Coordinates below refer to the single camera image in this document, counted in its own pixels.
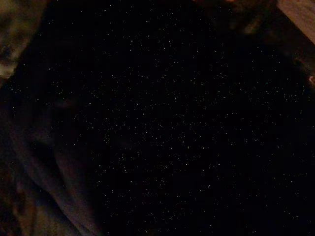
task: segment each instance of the wooden board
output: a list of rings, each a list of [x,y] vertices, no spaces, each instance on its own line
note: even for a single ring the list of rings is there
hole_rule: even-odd
[[[315,44],[315,0],[279,0],[278,8]]]

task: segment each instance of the dark fabric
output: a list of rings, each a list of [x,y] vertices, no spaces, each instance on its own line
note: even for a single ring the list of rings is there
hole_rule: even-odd
[[[193,2],[54,3],[0,92],[17,159],[84,235],[310,228],[306,78]]]

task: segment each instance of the dark surface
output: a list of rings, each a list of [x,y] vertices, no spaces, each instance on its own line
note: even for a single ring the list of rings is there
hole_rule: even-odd
[[[84,163],[109,235],[312,232],[314,101],[289,59],[190,1],[55,4],[2,102],[47,169]]]

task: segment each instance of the black background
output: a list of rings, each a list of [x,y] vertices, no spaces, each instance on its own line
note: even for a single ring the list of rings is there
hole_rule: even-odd
[[[109,235],[312,233],[305,76],[193,2],[51,3],[6,89],[12,117],[77,99],[54,148],[81,153]]]

